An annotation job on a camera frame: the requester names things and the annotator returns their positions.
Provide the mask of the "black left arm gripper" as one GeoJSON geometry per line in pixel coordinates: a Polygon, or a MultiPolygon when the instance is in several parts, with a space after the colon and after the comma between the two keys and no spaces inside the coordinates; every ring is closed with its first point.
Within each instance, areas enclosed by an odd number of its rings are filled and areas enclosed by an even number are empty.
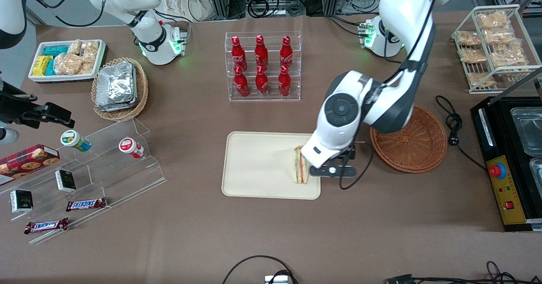
{"type": "Polygon", "coordinates": [[[340,153],[326,161],[320,168],[309,167],[309,175],[315,177],[327,178],[354,178],[357,174],[355,167],[347,165],[350,160],[354,160],[356,149],[350,145],[346,151],[340,153]]]}

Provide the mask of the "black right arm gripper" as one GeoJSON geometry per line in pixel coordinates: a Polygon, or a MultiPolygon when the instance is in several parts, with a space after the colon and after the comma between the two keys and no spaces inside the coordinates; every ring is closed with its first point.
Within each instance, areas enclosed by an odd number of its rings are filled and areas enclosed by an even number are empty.
{"type": "Polygon", "coordinates": [[[27,94],[19,88],[1,81],[0,120],[6,124],[19,124],[38,128],[41,122],[60,124],[69,129],[75,126],[71,118],[72,112],[52,102],[42,106],[42,112],[36,110],[40,106],[35,104],[38,97],[27,94]]]}

